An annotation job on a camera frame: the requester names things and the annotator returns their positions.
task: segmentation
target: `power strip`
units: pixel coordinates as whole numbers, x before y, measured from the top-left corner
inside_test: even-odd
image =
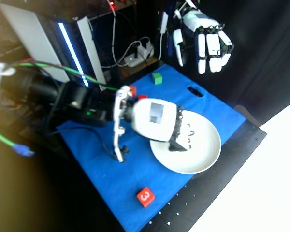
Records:
[[[152,57],[155,53],[153,45],[148,42],[146,44],[146,48],[144,48],[142,45],[139,45],[137,47],[137,51],[138,51],[138,56],[137,58],[134,57],[134,53],[132,53],[131,55],[128,55],[124,58],[125,63],[127,64],[128,67],[133,68],[136,65],[142,63],[145,61],[145,59],[147,59],[147,56],[150,52],[150,56]]]

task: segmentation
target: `led light strip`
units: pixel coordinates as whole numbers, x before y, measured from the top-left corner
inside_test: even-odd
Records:
[[[82,66],[81,66],[81,64],[79,63],[79,60],[78,60],[78,58],[77,58],[77,56],[76,56],[76,53],[75,53],[75,51],[74,51],[74,48],[73,48],[73,46],[72,46],[72,43],[71,43],[71,41],[70,41],[70,38],[69,38],[69,36],[68,36],[68,34],[67,34],[67,31],[66,31],[66,29],[65,29],[65,27],[64,27],[64,25],[63,25],[63,23],[58,23],[58,25],[59,25],[59,27],[60,27],[61,33],[62,33],[62,35],[63,35],[63,37],[64,37],[64,40],[66,41],[66,44],[67,44],[67,46],[68,46],[68,48],[69,48],[69,51],[70,51],[70,53],[71,53],[71,55],[72,55],[72,57],[73,57],[73,60],[74,60],[74,62],[75,62],[75,64],[76,64],[76,67],[77,67],[79,73],[80,73],[80,74],[84,74],[83,69],[82,69]],[[88,87],[89,84],[88,84],[88,81],[86,80],[85,76],[82,75],[82,78],[83,78],[83,82],[84,82],[85,86]]]

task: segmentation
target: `red block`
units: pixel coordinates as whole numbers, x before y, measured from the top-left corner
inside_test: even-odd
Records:
[[[136,97],[136,86],[129,86],[132,92],[132,97]]]
[[[136,197],[144,207],[147,207],[155,199],[155,196],[152,194],[148,187],[143,189],[139,194],[136,195]]]
[[[146,94],[140,94],[138,96],[138,100],[143,99],[143,98],[148,98],[148,96]]]

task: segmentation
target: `blue mat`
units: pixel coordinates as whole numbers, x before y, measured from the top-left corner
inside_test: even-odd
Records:
[[[145,76],[133,84],[137,86],[138,93],[176,103],[185,110],[205,116],[219,131],[222,143],[225,143],[245,121],[239,113],[172,67],[163,65],[155,72],[162,74],[163,84],[155,86],[151,76]],[[189,86],[197,87],[204,96],[195,96],[187,90]],[[66,122],[59,129],[75,125],[78,124]],[[162,166],[154,157],[149,140],[136,134],[129,124],[124,126],[126,133],[120,138],[120,143],[130,150],[130,153],[126,154],[125,163],[118,163],[107,156],[96,136],[87,130],[68,131],[62,133],[62,136],[123,228],[128,232],[136,232],[145,226],[193,175],[178,174]],[[111,150],[113,123],[96,130]],[[145,187],[149,187],[156,196],[147,208],[143,208],[136,198],[136,194]]]

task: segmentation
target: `perforated metal surface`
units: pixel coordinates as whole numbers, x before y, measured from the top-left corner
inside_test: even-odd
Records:
[[[266,133],[245,121],[222,146],[216,164],[196,174],[149,221],[143,232],[188,231],[233,178]]]

